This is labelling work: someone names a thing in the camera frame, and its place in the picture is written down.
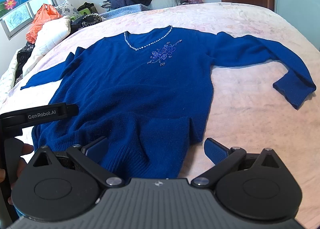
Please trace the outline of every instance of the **window pane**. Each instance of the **window pane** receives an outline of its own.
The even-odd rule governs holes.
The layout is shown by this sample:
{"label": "window pane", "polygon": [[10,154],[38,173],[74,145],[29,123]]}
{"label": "window pane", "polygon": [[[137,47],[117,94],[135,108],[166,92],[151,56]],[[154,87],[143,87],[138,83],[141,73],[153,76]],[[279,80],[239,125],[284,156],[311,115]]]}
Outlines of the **window pane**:
{"label": "window pane", "polygon": [[9,31],[14,30],[26,20],[31,19],[30,13],[26,5],[22,5],[3,17]]}
{"label": "window pane", "polygon": [[40,9],[44,3],[53,5],[52,0],[31,0],[31,1],[29,1],[29,5],[31,7],[33,14],[36,14],[38,9]]}

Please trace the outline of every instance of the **gray ribbed panel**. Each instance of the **gray ribbed panel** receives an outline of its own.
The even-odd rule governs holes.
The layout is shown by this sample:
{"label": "gray ribbed panel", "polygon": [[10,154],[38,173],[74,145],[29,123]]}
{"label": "gray ribbed panel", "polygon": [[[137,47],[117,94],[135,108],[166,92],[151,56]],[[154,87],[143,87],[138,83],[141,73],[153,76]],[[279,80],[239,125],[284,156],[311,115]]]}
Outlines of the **gray ribbed panel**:
{"label": "gray ribbed panel", "polygon": [[41,223],[22,218],[12,229],[301,229],[294,220],[257,225],[231,216],[209,190],[191,187],[186,179],[134,178],[120,189],[108,189],[101,201],[78,218]]}

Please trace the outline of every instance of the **crosshair logo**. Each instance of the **crosshair logo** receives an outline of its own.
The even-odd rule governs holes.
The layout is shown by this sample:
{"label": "crosshair logo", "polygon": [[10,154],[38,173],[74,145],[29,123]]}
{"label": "crosshair logo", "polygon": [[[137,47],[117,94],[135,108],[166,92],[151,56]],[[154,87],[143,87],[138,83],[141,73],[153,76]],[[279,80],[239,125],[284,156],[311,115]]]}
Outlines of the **crosshair logo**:
{"label": "crosshair logo", "polygon": [[156,185],[156,186],[162,186],[162,185],[163,185],[163,182],[161,182],[161,181],[158,180],[157,182],[155,182],[155,185]]}

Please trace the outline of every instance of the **orange plastic bag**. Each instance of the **orange plastic bag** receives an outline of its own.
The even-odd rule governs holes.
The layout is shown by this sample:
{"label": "orange plastic bag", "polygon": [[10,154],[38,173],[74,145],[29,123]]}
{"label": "orange plastic bag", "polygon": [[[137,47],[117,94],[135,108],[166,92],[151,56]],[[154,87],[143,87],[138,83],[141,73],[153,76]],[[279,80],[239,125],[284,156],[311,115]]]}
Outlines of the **orange plastic bag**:
{"label": "orange plastic bag", "polygon": [[49,4],[43,4],[37,11],[35,19],[26,34],[27,41],[34,44],[36,42],[38,32],[42,29],[43,24],[61,17],[62,16],[58,13],[55,7]]}

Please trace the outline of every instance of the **blue towel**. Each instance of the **blue towel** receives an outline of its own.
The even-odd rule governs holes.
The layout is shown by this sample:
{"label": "blue towel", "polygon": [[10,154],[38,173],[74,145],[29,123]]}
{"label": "blue towel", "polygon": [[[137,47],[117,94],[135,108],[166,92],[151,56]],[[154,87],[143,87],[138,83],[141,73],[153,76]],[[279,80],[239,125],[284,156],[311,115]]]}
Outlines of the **blue towel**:
{"label": "blue towel", "polygon": [[79,106],[78,116],[35,126],[35,149],[64,151],[105,136],[104,168],[124,179],[174,178],[189,145],[203,138],[212,65],[280,60],[289,71],[274,88],[296,109],[316,90],[303,61],[278,42],[170,29],[103,38],[34,75],[22,89],[62,79],[50,103]]}
{"label": "blue towel", "polygon": [[129,6],[125,6],[109,12],[102,13],[100,14],[100,16],[104,17],[107,20],[110,20],[110,19],[127,15],[127,14],[132,14],[132,13],[142,12],[142,11],[150,11],[150,9],[147,6],[144,6],[142,4],[135,4],[135,5],[129,5]]}

